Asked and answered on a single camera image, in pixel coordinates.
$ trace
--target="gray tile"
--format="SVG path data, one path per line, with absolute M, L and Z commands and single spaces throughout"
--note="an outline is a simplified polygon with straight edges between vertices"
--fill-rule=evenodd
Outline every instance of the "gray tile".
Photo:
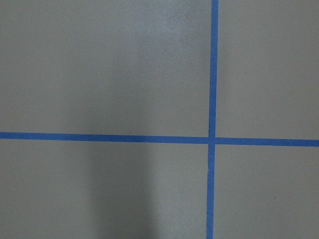
M 0 131 L 206 136 L 210 4 L 2 0 Z
M 319 148 L 218 145 L 215 239 L 319 238 Z
M 0 140 L 0 148 L 0 238 L 205 238 L 207 145 Z
M 319 4 L 223 0 L 217 135 L 319 138 Z

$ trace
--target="horizontal blue tape strip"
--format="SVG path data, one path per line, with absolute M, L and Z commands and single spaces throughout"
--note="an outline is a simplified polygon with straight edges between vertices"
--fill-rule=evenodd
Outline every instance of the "horizontal blue tape strip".
M 215 144 L 319 147 L 319 140 L 274 138 L 216 138 Z
M 0 132 L 0 139 L 208 144 L 207 137 Z

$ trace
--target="gray floor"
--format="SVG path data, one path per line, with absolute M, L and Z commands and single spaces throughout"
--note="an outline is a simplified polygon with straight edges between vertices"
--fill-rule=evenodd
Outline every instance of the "gray floor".
M 210 0 L 1 0 L 0 131 L 207 136 Z M 218 137 L 319 139 L 319 4 L 221 0 Z M 217 146 L 215 239 L 319 237 L 318 149 Z M 203 239 L 207 146 L 0 140 L 0 238 Z
M 2 0 L 2 131 L 207 136 L 210 0 Z
M 215 239 L 319 238 L 319 148 L 216 149 Z
M 205 238 L 207 145 L 1 140 L 0 238 Z
M 221 0 L 217 136 L 319 138 L 317 0 Z

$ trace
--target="vertical blue tape strip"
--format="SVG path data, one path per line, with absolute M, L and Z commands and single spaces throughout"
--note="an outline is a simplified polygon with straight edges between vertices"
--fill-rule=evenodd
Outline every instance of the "vertical blue tape strip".
M 208 174 L 207 174 L 207 221 L 206 238 L 213 239 L 214 224 L 214 170 L 216 137 L 217 96 L 217 41 L 218 0 L 211 5 L 210 86 L 209 86 L 209 130 L 208 130 Z

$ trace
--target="blue painter's tape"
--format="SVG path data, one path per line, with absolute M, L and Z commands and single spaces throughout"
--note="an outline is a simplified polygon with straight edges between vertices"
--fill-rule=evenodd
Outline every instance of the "blue painter's tape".
M 209 126 L 208 126 L 208 174 L 207 174 L 207 219 L 206 238 L 213 239 L 214 229 L 214 171 L 216 136 L 216 95 L 217 95 L 217 41 L 218 41 L 218 0 L 211 5 L 211 42 L 209 75 Z
M 216 144 L 319 147 L 319 140 L 276 138 L 216 138 Z
M 207 137 L 0 132 L 0 139 L 208 144 Z

